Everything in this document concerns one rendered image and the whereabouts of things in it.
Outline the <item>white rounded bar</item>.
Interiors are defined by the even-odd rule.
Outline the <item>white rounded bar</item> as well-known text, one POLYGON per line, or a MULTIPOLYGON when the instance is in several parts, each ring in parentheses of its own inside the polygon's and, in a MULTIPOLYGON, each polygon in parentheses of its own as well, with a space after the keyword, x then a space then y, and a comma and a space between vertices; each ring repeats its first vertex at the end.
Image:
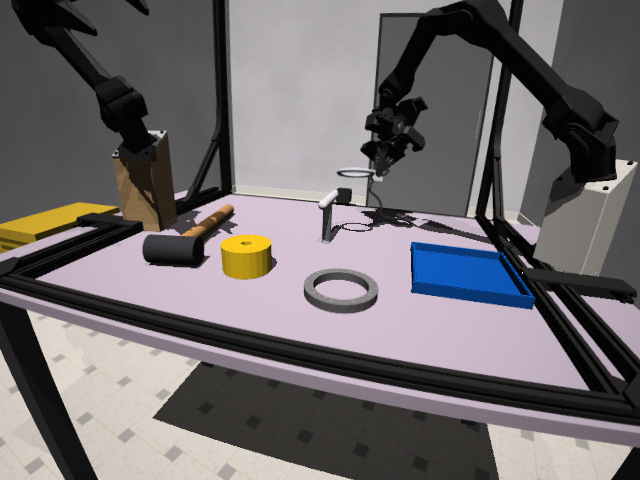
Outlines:
POLYGON ((328 194, 324 199, 322 199, 319 202, 318 204, 319 209, 321 210, 327 209, 331 205, 331 203, 333 203, 338 197, 339 197, 339 191, 333 190, 330 194, 328 194))

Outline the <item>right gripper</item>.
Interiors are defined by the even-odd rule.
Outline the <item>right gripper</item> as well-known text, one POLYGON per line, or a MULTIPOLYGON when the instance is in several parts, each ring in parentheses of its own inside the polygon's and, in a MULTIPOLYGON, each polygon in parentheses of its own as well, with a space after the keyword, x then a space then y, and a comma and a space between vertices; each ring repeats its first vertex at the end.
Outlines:
MULTIPOLYGON (((77 0, 69 0, 74 2, 77 0)), ((96 28, 68 0, 17 0, 26 20, 37 29, 63 27, 98 36, 96 28), (40 13, 42 12, 42 13, 40 13), (35 19, 34 19, 35 18, 35 19), (44 19, 45 18, 45 19, 44 19)), ((144 15, 149 15, 145 0, 126 0, 144 15)))

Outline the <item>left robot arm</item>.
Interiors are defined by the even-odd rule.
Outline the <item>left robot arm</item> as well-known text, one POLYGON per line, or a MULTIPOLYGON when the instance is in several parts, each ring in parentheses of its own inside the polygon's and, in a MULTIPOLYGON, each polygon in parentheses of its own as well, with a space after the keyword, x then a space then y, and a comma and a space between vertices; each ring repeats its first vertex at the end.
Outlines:
POLYGON ((591 95, 566 84, 511 28, 498 0, 462 0, 423 14, 396 68, 378 89, 379 106, 367 116, 366 130, 377 137, 387 131, 395 134, 399 120, 394 115, 407 117, 414 126, 420 112, 428 109, 422 97, 395 104, 411 91, 415 72, 436 35, 453 34, 489 50, 544 106, 542 125, 567 145, 575 183, 617 179, 612 135, 619 120, 591 95))

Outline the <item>black rubber mallet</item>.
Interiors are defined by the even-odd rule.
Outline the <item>black rubber mallet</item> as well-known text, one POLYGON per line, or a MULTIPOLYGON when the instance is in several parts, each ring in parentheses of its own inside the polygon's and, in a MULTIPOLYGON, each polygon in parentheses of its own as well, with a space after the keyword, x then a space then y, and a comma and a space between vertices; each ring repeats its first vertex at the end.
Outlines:
POLYGON ((199 266, 204 257, 202 237, 234 212, 234 207, 225 205, 181 236, 148 235, 142 247, 143 257, 148 263, 199 266))

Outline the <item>blue tray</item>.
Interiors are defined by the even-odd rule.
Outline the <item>blue tray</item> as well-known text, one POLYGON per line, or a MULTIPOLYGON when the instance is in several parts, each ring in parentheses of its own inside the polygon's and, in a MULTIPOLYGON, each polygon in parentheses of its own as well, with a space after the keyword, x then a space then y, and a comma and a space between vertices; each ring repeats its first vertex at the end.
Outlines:
POLYGON ((411 242, 411 273, 411 293, 531 310, 536 300, 502 252, 411 242))

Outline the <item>white ring with attached rope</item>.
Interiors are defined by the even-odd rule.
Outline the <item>white ring with attached rope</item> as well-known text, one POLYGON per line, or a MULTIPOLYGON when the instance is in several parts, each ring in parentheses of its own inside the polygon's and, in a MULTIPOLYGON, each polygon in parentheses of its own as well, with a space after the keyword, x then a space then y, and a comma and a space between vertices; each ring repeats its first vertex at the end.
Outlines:
POLYGON ((388 218, 388 219, 402 219, 402 218, 407 217, 407 214, 406 214, 405 216, 402 216, 402 217, 388 217, 388 216, 385 216, 385 215, 383 215, 383 214, 382 214, 382 212, 381 212, 381 211, 382 211, 382 203, 381 203, 381 200, 379 199, 379 197, 378 197, 376 194, 374 194, 374 193, 372 192, 372 190, 371 190, 371 186, 372 186, 372 183, 373 183, 373 182, 375 182, 375 181, 382 182, 383 177, 384 177, 384 176, 386 176, 390 171, 389 171, 389 169, 387 169, 387 170, 386 170, 386 172, 385 172, 384 174, 382 173, 382 174, 380 174, 380 175, 376 175, 376 174, 375 174, 375 171, 376 171, 376 170, 370 170, 370 169, 365 169, 365 168, 343 168, 343 169, 339 169, 339 170, 337 170, 337 174, 338 174, 339 176, 343 176, 343 177, 351 177, 351 178, 365 178, 365 177, 371 177, 371 181, 370 181, 370 184, 369 184, 369 192, 370 192, 370 193, 371 193, 371 194, 372 194, 372 195, 373 195, 373 196, 378 200, 378 202, 379 202, 379 204, 380 204, 380 210, 379 210, 380 215, 381 215, 382 217, 384 217, 384 218, 388 218), (365 173, 367 173, 367 174, 347 174, 347 173, 343 173, 343 172, 365 172, 365 173), (370 174, 368 174, 368 173, 370 173, 370 174), (375 175, 374 175, 374 174, 375 174, 375 175), (374 175, 374 176, 373 176, 373 175, 374 175), (372 177, 372 176, 373 176, 373 177, 372 177))

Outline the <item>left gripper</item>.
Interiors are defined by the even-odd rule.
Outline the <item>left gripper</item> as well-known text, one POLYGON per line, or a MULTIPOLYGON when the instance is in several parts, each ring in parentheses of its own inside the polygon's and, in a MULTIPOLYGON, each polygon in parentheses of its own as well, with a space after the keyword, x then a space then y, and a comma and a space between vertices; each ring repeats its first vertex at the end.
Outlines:
POLYGON ((378 137, 380 141, 366 142, 360 149, 360 151, 373 162, 375 158, 373 170, 376 170, 376 175, 382 174, 390 166, 405 157, 406 154, 404 151, 408 148, 408 143, 413 145, 412 150, 414 152, 422 150, 425 145, 424 137, 417 130, 411 128, 411 126, 413 127, 413 124, 407 117, 394 115, 394 118, 395 117, 398 117, 399 120, 397 129, 401 128, 402 130, 397 130, 395 134, 392 134, 389 131, 384 132, 378 137))

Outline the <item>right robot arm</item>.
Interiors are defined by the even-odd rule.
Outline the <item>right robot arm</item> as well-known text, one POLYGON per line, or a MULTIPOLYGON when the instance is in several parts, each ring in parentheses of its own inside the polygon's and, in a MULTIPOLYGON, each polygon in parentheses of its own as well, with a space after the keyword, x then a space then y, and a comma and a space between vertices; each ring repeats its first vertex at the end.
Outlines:
POLYGON ((124 148, 137 154, 157 141, 148 133, 141 119, 148 115, 143 95, 124 77, 111 77, 72 35, 70 29, 49 26, 34 28, 23 16, 17 1, 11 0, 11 5, 29 35, 43 45, 56 48, 94 91, 96 86, 101 119, 109 129, 115 133, 119 131, 125 141, 121 144, 124 148))

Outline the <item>dark grey ring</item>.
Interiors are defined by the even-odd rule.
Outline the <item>dark grey ring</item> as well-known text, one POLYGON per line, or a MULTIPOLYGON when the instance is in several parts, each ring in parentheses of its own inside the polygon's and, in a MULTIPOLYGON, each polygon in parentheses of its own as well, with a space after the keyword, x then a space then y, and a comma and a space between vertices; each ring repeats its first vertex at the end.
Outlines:
POLYGON ((349 269, 325 269, 309 275, 304 281, 304 296, 306 300, 318 309, 339 313, 350 314, 362 312, 372 307, 378 296, 378 285, 368 275, 349 269), (334 299, 326 297, 315 290, 315 287, 329 280, 346 280, 357 283, 364 287, 367 293, 355 299, 334 299))

